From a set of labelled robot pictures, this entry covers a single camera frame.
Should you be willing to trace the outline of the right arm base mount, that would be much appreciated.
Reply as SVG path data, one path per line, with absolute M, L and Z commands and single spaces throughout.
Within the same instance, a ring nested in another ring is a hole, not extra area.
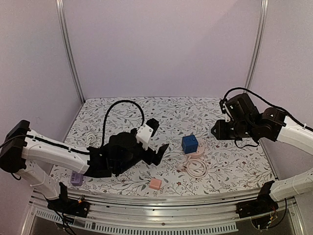
M 257 198 L 236 204 L 239 218 L 251 217 L 278 209 L 278 204 L 270 197 L 270 188 L 274 181 L 266 182 L 260 189 Z

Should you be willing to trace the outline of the blue cube socket adapter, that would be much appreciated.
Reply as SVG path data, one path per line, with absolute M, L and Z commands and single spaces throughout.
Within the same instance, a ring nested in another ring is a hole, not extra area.
M 182 138 L 181 146 L 182 146 L 183 152 L 185 154 L 190 154 L 190 153 L 196 152 L 198 145 L 199 145 L 199 143 L 198 143 L 195 135 L 184 136 Z

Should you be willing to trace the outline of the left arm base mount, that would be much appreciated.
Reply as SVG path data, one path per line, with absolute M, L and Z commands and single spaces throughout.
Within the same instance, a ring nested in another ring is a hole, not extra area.
M 87 218 L 89 213 L 90 203 L 85 200 L 85 196 L 81 195 L 77 199 L 71 199 L 67 194 L 67 186 L 59 183 L 60 193 L 57 199 L 47 200 L 48 208 L 63 214 L 69 214 L 82 218 Z

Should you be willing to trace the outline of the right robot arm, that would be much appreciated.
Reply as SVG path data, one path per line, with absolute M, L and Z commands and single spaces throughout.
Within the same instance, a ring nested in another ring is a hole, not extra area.
M 220 108 L 225 119 L 217 120 L 211 128 L 212 135 L 218 140 L 237 142 L 251 138 L 258 145 L 260 139 L 266 138 L 313 153 L 312 128 L 300 123 L 281 107 L 271 104 L 260 113 L 249 95 L 242 93 L 221 99 Z M 284 180 L 267 182 L 260 190 L 259 198 L 253 202 L 253 209 L 256 213 L 264 213 L 272 201 L 281 201 L 312 189 L 312 169 Z

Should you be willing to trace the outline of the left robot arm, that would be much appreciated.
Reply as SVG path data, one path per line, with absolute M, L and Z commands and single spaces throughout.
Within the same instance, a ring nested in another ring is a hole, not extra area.
M 26 179 L 61 212 L 69 212 L 73 203 L 67 198 L 67 188 L 50 178 L 36 161 L 59 165 L 90 178 L 117 177 L 140 161 L 159 165 L 169 145 L 162 145 L 158 151 L 149 147 L 156 132 L 151 123 L 157 121 L 151 119 L 138 129 L 112 135 L 100 148 L 86 148 L 47 138 L 30 129 L 29 121 L 21 120 L 0 147 L 0 167 Z

